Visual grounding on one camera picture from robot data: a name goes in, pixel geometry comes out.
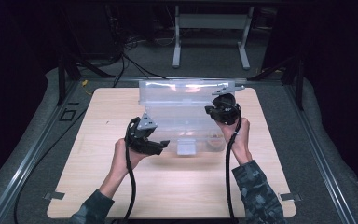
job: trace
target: black cable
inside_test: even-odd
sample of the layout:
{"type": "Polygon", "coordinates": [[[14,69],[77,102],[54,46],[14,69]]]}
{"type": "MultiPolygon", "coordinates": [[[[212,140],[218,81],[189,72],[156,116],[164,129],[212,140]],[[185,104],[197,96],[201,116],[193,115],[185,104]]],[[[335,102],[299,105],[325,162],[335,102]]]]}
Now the black cable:
{"type": "Polygon", "coordinates": [[[284,61],[266,69],[265,71],[261,72],[260,74],[256,75],[255,77],[247,78],[247,80],[248,81],[259,81],[259,80],[271,75],[273,72],[280,69],[281,67],[287,66],[287,64],[289,64],[292,60],[293,60],[293,57],[289,57],[289,58],[285,59],[284,61]]]}
{"type": "MultiPolygon", "coordinates": [[[[112,65],[114,64],[115,62],[117,62],[120,58],[117,57],[116,59],[114,58],[110,58],[109,60],[107,60],[107,62],[105,63],[92,63],[92,65],[94,65],[94,67],[105,67],[105,66],[108,66],[108,65],[112,65]]],[[[77,67],[83,67],[83,68],[87,68],[86,66],[84,66],[83,64],[81,63],[76,63],[76,66],[77,67]]]]}
{"type": "Polygon", "coordinates": [[[53,145],[51,145],[51,147],[48,148],[48,150],[46,150],[46,152],[40,157],[40,159],[36,162],[36,164],[34,165],[34,167],[31,169],[30,173],[28,174],[28,176],[25,177],[24,183],[22,184],[19,193],[17,194],[16,197],[16,202],[14,203],[14,211],[13,211],[13,217],[14,217],[14,223],[18,224],[19,221],[17,219],[17,208],[19,206],[19,200],[20,200],[20,196],[22,194],[22,191],[24,190],[24,187],[26,185],[26,183],[28,182],[31,174],[34,172],[34,170],[36,169],[36,167],[39,165],[39,163],[46,157],[46,155],[48,155],[48,153],[58,144],[58,142],[68,133],[68,131],[76,124],[76,122],[83,116],[84,113],[86,113],[87,108],[80,113],[80,115],[75,119],[75,121],[65,130],[65,132],[63,132],[63,134],[61,134],[61,136],[53,143],[53,145]]]}
{"type": "Polygon", "coordinates": [[[121,53],[121,61],[122,61],[122,67],[121,67],[121,72],[120,74],[118,74],[118,76],[116,76],[115,80],[113,81],[113,88],[118,84],[118,82],[120,81],[121,77],[124,74],[124,70],[125,70],[125,63],[124,63],[124,52],[121,53]]]}
{"type": "Polygon", "coordinates": [[[163,77],[163,76],[160,76],[160,75],[157,75],[155,73],[152,73],[152,72],[149,72],[147,71],[146,69],[144,69],[141,65],[139,65],[138,63],[136,63],[135,61],[133,61],[132,59],[129,58],[129,56],[125,53],[123,53],[123,57],[126,58],[127,60],[129,60],[130,62],[132,62],[135,66],[141,68],[142,70],[144,70],[146,73],[152,75],[152,76],[155,76],[155,77],[161,77],[163,79],[167,79],[166,77],[163,77]]]}
{"type": "Polygon", "coordinates": [[[144,77],[146,77],[147,79],[149,79],[149,77],[144,73],[144,71],[142,71],[142,69],[140,67],[138,67],[137,65],[135,65],[136,69],[138,69],[138,71],[140,73],[142,73],[142,75],[144,75],[144,77]]]}
{"type": "Polygon", "coordinates": [[[138,39],[140,36],[130,37],[128,40],[125,41],[124,48],[127,50],[136,49],[138,47],[138,39]]]}
{"type": "Polygon", "coordinates": [[[231,202],[231,190],[230,190],[230,181],[229,181],[229,159],[230,159],[230,152],[232,148],[232,144],[234,144],[235,137],[238,134],[238,131],[241,128],[242,118],[241,116],[238,119],[237,127],[235,128],[235,132],[231,135],[231,138],[227,144],[227,151],[226,151],[226,193],[227,193],[227,204],[228,204],[228,212],[230,215],[231,222],[233,224],[237,224],[237,219],[234,216],[234,211],[232,209],[232,202],[231,202]]]}
{"type": "Polygon", "coordinates": [[[130,180],[131,180],[131,201],[130,201],[130,205],[129,208],[127,210],[127,214],[124,216],[122,223],[126,224],[128,222],[128,219],[130,217],[130,213],[132,211],[133,205],[135,203],[135,196],[136,196],[136,182],[135,182],[135,176],[133,175],[133,171],[132,171],[132,165],[131,165],[131,160],[130,160],[130,146],[129,146],[129,130],[131,125],[135,124],[136,119],[132,119],[131,122],[129,123],[129,125],[127,126],[127,131],[126,131],[126,136],[125,136],[125,142],[126,142],[126,163],[127,163],[127,170],[129,172],[130,175],[130,180]]]}

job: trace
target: metal stand leg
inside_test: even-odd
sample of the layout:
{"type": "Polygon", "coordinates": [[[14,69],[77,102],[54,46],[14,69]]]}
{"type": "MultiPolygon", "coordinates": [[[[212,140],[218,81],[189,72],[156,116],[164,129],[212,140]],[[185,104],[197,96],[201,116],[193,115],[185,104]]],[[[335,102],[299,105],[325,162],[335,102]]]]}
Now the metal stand leg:
{"type": "Polygon", "coordinates": [[[249,64],[248,56],[246,55],[245,45],[246,45],[246,40],[247,40],[248,34],[249,34],[253,11],[254,11],[254,9],[252,7],[249,8],[248,17],[246,19],[245,27],[244,27],[243,33],[242,33],[242,40],[241,40],[241,42],[238,42],[238,50],[240,51],[242,67],[245,70],[249,70],[251,68],[251,66],[249,64]]]}
{"type": "Polygon", "coordinates": [[[173,52],[172,67],[178,68],[180,63],[180,34],[179,34],[179,6],[175,7],[175,51],[173,52]]]}

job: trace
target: camouflage sleeve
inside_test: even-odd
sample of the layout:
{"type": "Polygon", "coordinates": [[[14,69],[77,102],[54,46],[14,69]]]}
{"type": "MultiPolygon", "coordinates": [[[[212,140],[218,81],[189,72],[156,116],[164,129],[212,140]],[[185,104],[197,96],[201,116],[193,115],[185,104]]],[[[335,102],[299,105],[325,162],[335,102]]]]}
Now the camouflage sleeve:
{"type": "Polygon", "coordinates": [[[287,223],[277,196],[255,161],[232,170],[245,206],[246,224],[287,223]]]}
{"type": "Polygon", "coordinates": [[[96,189],[69,219],[71,224],[105,223],[114,201],[96,189]]]}

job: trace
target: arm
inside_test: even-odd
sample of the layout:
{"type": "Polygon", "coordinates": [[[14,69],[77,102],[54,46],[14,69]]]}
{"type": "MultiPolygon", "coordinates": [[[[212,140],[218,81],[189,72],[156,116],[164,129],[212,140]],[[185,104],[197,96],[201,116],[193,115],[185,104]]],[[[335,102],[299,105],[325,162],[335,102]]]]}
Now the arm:
{"type": "MultiPolygon", "coordinates": [[[[217,122],[226,142],[234,133],[237,122],[229,126],[217,122]]],[[[277,196],[249,151],[250,123],[245,118],[242,118],[241,122],[241,128],[231,148],[240,166],[233,169],[232,172],[237,180],[241,200],[245,206],[246,223],[286,223],[277,196]]]]}
{"type": "MultiPolygon", "coordinates": [[[[134,169],[139,161],[147,156],[130,149],[132,168],[134,169]]],[[[70,223],[104,223],[114,203],[112,198],[127,173],[125,142],[124,139],[119,139],[115,144],[115,154],[108,175],[101,186],[71,216],[70,223]]]]}

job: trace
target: black wire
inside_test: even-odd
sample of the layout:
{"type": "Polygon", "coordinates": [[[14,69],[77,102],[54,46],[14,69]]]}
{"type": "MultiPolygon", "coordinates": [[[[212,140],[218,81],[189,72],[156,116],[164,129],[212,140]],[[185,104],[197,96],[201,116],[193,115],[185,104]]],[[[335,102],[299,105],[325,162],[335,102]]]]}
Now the black wire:
{"type": "Polygon", "coordinates": [[[120,74],[118,74],[118,76],[116,76],[115,80],[113,81],[113,88],[118,84],[118,82],[120,81],[121,77],[124,74],[124,70],[126,69],[123,55],[124,55],[124,52],[121,53],[121,61],[122,61],[121,72],[120,72],[120,74]]]}
{"type": "Polygon", "coordinates": [[[138,38],[139,36],[136,36],[125,41],[124,48],[127,50],[136,49],[138,47],[138,38]]]}
{"type": "Polygon", "coordinates": [[[230,152],[232,145],[234,144],[235,137],[238,134],[238,131],[241,128],[242,124],[242,118],[241,118],[241,112],[238,119],[237,127],[235,128],[235,132],[231,135],[231,138],[228,141],[227,144],[227,151],[226,151],[226,193],[227,193],[227,204],[228,204],[228,212],[231,218],[231,222],[233,224],[237,224],[237,219],[234,216],[234,211],[232,209],[232,202],[231,202],[231,190],[230,190],[230,181],[229,181],[229,159],[230,159],[230,152]]]}
{"type": "MultiPolygon", "coordinates": [[[[105,67],[105,66],[114,64],[114,63],[117,62],[118,60],[120,60],[119,57],[117,57],[116,59],[110,58],[109,60],[107,60],[106,63],[92,63],[92,65],[94,65],[94,67],[105,67]]],[[[84,66],[84,65],[81,64],[81,63],[77,63],[76,66],[77,66],[77,67],[87,68],[86,66],[84,66]]]]}
{"type": "Polygon", "coordinates": [[[17,208],[19,206],[19,200],[20,200],[20,196],[22,194],[22,191],[24,190],[24,187],[26,185],[26,183],[28,182],[28,180],[30,179],[31,174],[34,172],[34,170],[36,169],[36,167],[39,165],[39,163],[46,157],[46,155],[48,155],[48,153],[58,144],[58,142],[68,133],[68,131],[75,125],[75,123],[83,116],[84,113],[86,113],[87,108],[80,113],[80,115],[75,119],[75,121],[65,130],[65,132],[63,132],[63,134],[61,134],[61,136],[53,143],[53,145],[51,145],[51,147],[48,148],[48,150],[46,150],[46,152],[40,157],[40,159],[36,162],[36,164],[34,165],[34,167],[31,169],[30,173],[28,174],[28,176],[25,177],[24,183],[22,184],[19,193],[17,194],[16,197],[16,202],[14,203],[14,211],[13,211],[13,217],[14,217],[14,223],[18,224],[19,221],[17,219],[17,208]]]}
{"type": "Polygon", "coordinates": [[[133,175],[132,165],[131,165],[131,160],[130,160],[130,146],[129,146],[129,137],[128,137],[130,126],[132,124],[134,124],[135,121],[136,121],[136,119],[132,119],[130,121],[129,125],[127,126],[126,137],[125,137],[125,142],[126,142],[126,163],[127,163],[127,170],[129,171],[130,180],[131,180],[131,201],[130,201],[129,208],[127,210],[127,214],[123,218],[123,223],[128,222],[128,219],[130,217],[133,205],[135,203],[135,196],[136,196],[136,182],[135,182],[135,176],[133,175]]]}
{"type": "Polygon", "coordinates": [[[166,77],[164,76],[160,76],[160,75],[157,75],[155,73],[152,73],[152,72],[149,72],[147,71],[146,69],[144,69],[141,65],[139,65],[138,63],[136,63],[135,61],[133,61],[132,59],[129,58],[129,56],[125,53],[123,53],[123,57],[126,58],[127,60],[129,60],[130,62],[132,62],[135,66],[141,68],[142,70],[144,70],[146,73],[152,75],[152,76],[155,76],[155,77],[161,77],[161,78],[164,78],[164,79],[167,79],[166,77]]]}
{"type": "Polygon", "coordinates": [[[144,77],[146,77],[147,79],[149,79],[149,77],[144,73],[144,71],[142,71],[142,69],[140,67],[138,67],[137,65],[135,65],[136,69],[138,69],[139,72],[142,73],[142,75],[144,75],[144,77]]]}

